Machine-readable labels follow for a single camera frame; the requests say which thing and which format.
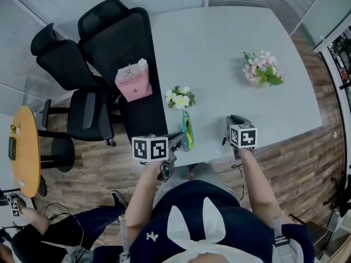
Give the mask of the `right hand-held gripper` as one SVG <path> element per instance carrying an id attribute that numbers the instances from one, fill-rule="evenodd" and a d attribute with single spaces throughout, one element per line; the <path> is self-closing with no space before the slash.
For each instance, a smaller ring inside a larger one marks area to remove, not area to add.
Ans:
<path id="1" fill-rule="evenodd" d="M 252 122 L 241 116 L 226 117 L 227 130 L 229 130 L 229 143 L 234 149 L 234 156 L 240 158 L 239 149 L 244 148 L 253 153 L 257 146 L 258 129 Z"/>

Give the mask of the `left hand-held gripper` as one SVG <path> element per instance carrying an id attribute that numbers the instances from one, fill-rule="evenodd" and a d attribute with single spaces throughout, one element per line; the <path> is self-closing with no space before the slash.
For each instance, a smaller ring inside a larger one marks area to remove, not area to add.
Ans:
<path id="1" fill-rule="evenodd" d="M 171 166 L 177 159 L 174 152 L 180 149 L 189 150 L 189 143 L 185 138 L 186 133 L 183 131 L 160 137 L 132 137 L 132 158 L 140 163 L 161 161 L 157 179 L 166 182 L 172 175 Z"/>

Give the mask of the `teal pencil pouch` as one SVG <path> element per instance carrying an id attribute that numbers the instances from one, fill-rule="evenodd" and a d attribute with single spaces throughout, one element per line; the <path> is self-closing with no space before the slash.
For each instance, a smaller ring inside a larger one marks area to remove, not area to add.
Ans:
<path id="1" fill-rule="evenodd" d="M 189 113 L 186 110 L 182 112 L 182 132 L 185 133 L 185 147 L 188 151 L 194 148 L 193 128 Z"/>

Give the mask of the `person's right forearm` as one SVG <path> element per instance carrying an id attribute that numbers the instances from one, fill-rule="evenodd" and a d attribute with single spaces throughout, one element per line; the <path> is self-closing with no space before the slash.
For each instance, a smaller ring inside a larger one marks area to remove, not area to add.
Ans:
<path id="1" fill-rule="evenodd" d="M 282 214 L 272 187 L 251 151 L 239 149 L 252 212 L 264 223 L 273 226 L 274 219 Z"/>

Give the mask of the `person's left forearm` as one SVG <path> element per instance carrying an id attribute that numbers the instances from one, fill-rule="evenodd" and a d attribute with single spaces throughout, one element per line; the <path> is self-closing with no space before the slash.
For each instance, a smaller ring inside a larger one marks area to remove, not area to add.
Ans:
<path id="1" fill-rule="evenodd" d="M 161 161 L 146 164 L 124 215 L 128 228 L 140 231 L 150 221 L 161 165 Z"/>

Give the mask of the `white flowers in pot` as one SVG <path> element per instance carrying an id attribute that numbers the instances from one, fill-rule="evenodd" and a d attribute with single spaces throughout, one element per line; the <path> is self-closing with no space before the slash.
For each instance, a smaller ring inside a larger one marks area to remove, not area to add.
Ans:
<path id="1" fill-rule="evenodd" d="M 184 110 L 187 107 L 196 105 L 195 94 L 190 88 L 181 88 L 179 85 L 175 86 L 172 90 L 166 91 L 165 101 L 169 109 Z"/>

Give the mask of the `person's grey trousers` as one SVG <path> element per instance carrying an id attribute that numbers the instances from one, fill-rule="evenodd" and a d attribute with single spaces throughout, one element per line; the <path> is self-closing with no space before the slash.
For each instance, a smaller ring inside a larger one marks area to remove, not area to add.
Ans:
<path id="1" fill-rule="evenodd" d="M 175 187 L 181 184 L 189 183 L 192 181 L 204 181 L 206 183 L 217 186 L 234 196 L 233 191 L 224 183 L 224 181 L 218 176 L 218 174 L 215 173 L 212 164 L 205 162 L 198 163 L 194 170 L 194 178 L 192 180 L 188 180 L 186 177 L 187 165 L 173 168 L 171 170 L 172 175 L 166 182 L 164 182 L 160 186 L 157 194 L 155 195 L 153 208 L 157 205 L 161 198 L 170 190 L 174 189 Z"/>

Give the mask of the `pink flowers in pot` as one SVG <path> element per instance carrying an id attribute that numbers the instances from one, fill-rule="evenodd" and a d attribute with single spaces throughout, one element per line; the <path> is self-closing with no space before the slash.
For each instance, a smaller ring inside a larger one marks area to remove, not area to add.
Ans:
<path id="1" fill-rule="evenodd" d="M 278 61 L 269 51 L 259 53 L 243 52 L 245 66 L 243 73 L 249 84 L 256 87 L 265 85 L 274 86 L 283 84 L 283 76 L 278 69 Z"/>

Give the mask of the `pink paper bag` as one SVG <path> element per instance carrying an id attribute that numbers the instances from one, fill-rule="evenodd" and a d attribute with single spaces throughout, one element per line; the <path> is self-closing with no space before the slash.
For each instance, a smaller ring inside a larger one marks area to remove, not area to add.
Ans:
<path id="1" fill-rule="evenodd" d="M 149 80 L 149 65 L 141 58 L 137 63 L 117 71 L 115 84 L 127 102 L 136 101 L 152 94 Z"/>

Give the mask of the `black metal railing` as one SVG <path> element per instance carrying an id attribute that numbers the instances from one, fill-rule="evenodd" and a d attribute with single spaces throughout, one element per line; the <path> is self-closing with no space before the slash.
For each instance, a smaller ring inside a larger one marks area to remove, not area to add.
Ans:
<path id="1" fill-rule="evenodd" d="M 351 184 L 351 32 L 346 29 L 320 49 L 341 113 L 346 150 L 346 184 Z"/>

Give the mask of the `person's navy shirt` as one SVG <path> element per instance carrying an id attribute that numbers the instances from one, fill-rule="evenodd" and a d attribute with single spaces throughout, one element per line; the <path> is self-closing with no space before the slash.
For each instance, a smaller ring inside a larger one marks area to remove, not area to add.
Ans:
<path id="1" fill-rule="evenodd" d="M 214 254 L 227 263 L 314 263 L 307 228 L 269 227 L 227 191 L 192 181 L 166 193 L 129 247 L 101 247 L 94 263 L 189 263 Z"/>

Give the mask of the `black round stool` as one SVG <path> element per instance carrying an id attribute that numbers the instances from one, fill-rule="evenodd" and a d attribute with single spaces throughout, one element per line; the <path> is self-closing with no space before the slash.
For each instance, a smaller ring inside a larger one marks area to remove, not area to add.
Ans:
<path id="1" fill-rule="evenodd" d="M 41 155 L 41 169 L 57 168 L 68 173 L 75 162 L 75 147 L 72 138 L 64 132 L 38 130 L 38 136 L 52 138 L 51 155 Z"/>

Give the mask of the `black mesh office chair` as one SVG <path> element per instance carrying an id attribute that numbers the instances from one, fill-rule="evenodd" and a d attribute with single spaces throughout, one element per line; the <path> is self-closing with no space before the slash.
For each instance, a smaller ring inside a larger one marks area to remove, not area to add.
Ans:
<path id="1" fill-rule="evenodd" d="M 114 147 L 111 108 L 116 99 L 102 77 L 90 71 L 76 42 L 60 40 L 49 24 L 31 42 L 31 53 L 38 65 L 59 85 L 72 91 L 69 107 L 51 107 L 48 99 L 42 112 L 42 127 L 49 115 L 67 114 L 66 133 L 82 141 L 105 141 Z"/>
<path id="2" fill-rule="evenodd" d="M 78 47 L 85 60 L 119 94 L 115 77 L 120 68 L 143 58 L 149 65 L 152 94 L 132 102 L 124 96 L 118 107 L 128 138 L 168 133 L 158 79 L 151 24 L 141 7 L 127 8 L 120 0 L 105 0 L 87 11 L 77 24 Z"/>

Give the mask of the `black swivel chair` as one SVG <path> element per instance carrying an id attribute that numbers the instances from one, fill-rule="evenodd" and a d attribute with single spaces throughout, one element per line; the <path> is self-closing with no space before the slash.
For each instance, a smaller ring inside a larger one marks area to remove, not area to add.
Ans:
<path id="1" fill-rule="evenodd" d="M 336 193 L 327 201 L 324 201 L 323 206 L 335 201 L 331 205 L 331 210 L 338 208 L 340 217 L 343 218 L 348 210 L 351 210 L 351 174 L 343 176 L 340 182 L 334 177 L 330 181 L 334 184 Z"/>

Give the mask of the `grey chair with wooden legs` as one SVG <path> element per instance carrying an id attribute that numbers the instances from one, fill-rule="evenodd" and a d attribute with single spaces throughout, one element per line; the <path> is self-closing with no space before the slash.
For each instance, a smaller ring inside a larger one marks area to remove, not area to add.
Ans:
<path id="1" fill-rule="evenodd" d="M 341 219 L 338 210 L 333 211 L 326 227 L 312 221 L 304 222 L 293 214 L 289 214 L 289 216 L 307 227 L 316 258 L 320 261 L 327 256 L 331 257 L 332 253 L 336 252 L 342 245 L 343 236 L 340 237 L 337 232 L 337 226 Z"/>

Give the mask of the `round yellow wooden table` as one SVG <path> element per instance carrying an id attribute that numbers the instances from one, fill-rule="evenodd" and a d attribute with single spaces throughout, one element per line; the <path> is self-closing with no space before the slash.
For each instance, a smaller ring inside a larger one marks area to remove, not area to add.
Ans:
<path id="1" fill-rule="evenodd" d="M 14 181 L 26 197 L 32 198 L 39 190 L 41 160 L 38 130 L 31 109 L 28 106 L 20 107 L 12 124 L 20 127 L 20 134 L 10 132 L 10 136 L 16 138 L 16 160 L 11 161 Z M 26 187 L 20 187 L 19 180 L 22 180 Z"/>

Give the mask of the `small black device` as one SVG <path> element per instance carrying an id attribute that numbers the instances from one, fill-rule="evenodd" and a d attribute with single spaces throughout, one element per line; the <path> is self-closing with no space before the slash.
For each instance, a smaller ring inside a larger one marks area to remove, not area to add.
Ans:
<path id="1" fill-rule="evenodd" d="M 8 157 L 11 161 L 16 160 L 16 138 L 12 136 L 9 137 Z"/>

